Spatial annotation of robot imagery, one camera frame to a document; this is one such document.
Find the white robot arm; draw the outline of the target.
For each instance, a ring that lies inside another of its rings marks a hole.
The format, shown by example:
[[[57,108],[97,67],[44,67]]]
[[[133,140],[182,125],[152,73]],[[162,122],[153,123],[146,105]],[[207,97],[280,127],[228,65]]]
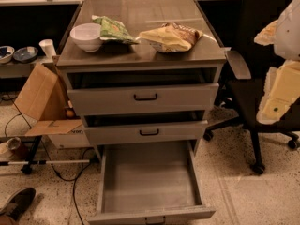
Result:
[[[284,59],[279,68],[269,68],[257,120],[276,123],[300,98],[300,0],[292,0],[277,20],[255,38],[263,46],[274,45],[275,55]]]

